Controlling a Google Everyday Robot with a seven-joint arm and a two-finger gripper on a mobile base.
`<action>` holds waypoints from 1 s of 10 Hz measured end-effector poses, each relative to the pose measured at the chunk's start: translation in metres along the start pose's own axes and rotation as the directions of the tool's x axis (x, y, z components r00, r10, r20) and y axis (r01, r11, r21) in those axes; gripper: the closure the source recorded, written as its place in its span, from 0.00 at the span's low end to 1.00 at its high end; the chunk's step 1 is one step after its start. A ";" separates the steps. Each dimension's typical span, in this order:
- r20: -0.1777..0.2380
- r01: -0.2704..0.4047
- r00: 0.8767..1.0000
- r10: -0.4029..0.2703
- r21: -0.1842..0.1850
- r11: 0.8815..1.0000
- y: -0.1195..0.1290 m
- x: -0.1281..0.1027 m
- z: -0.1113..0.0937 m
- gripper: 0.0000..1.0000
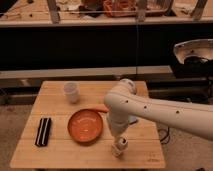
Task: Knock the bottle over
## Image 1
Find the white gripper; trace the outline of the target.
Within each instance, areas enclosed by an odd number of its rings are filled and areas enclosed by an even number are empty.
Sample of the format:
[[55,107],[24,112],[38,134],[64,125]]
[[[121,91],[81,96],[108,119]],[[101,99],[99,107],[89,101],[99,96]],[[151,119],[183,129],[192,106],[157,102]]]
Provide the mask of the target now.
[[111,152],[115,157],[120,157],[128,146],[128,141],[121,136],[115,138],[111,146]]

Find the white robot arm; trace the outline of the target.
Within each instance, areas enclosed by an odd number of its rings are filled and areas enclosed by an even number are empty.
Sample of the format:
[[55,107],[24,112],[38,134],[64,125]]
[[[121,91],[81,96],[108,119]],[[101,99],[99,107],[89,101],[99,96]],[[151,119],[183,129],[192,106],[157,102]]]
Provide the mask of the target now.
[[122,79],[104,96],[107,123],[114,137],[112,154],[120,158],[128,141],[122,137],[129,118],[136,116],[213,141],[213,105],[177,102],[142,97],[130,79]]

